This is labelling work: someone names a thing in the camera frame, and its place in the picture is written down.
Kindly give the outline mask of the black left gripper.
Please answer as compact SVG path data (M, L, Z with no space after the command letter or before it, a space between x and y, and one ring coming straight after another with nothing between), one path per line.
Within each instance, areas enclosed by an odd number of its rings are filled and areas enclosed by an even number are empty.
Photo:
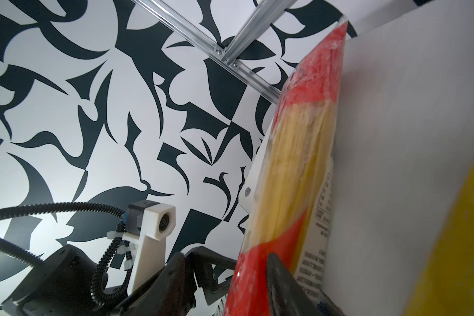
M225 271L234 271L236 260L199 246L187 254L177 253L166 266L118 304L111 315L188 315L196 307L201 288L208 305L228 296L232 276L220 281Z

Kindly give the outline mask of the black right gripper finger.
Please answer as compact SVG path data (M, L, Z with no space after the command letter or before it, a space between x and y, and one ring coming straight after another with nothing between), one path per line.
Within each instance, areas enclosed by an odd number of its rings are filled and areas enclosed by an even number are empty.
M275 253L267 256L266 281L270 315L344 315L324 292L313 303Z

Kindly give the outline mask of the yellow brown spaghetti pack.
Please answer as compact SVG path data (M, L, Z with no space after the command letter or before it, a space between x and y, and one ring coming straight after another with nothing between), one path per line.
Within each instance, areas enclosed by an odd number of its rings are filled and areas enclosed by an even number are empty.
M474 165L404 315L474 315Z

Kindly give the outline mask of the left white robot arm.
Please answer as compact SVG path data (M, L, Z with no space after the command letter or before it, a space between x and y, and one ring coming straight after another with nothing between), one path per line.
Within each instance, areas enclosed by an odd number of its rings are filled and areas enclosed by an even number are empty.
M219 276L236 267L203 246L177 253L166 266L130 296L99 306L90 296L96 264L78 248L68 245L33 268L1 304L9 315L187 315L196 307L197 289L208 304L229 292L231 277Z

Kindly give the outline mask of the red yellow spaghetti pack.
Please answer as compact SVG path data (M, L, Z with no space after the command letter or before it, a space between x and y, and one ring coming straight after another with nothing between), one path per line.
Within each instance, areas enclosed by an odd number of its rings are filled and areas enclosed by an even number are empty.
M271 314L269 254L280 258L309 304L320 301L347 29L342 17L296 66L280 93L225 315Z

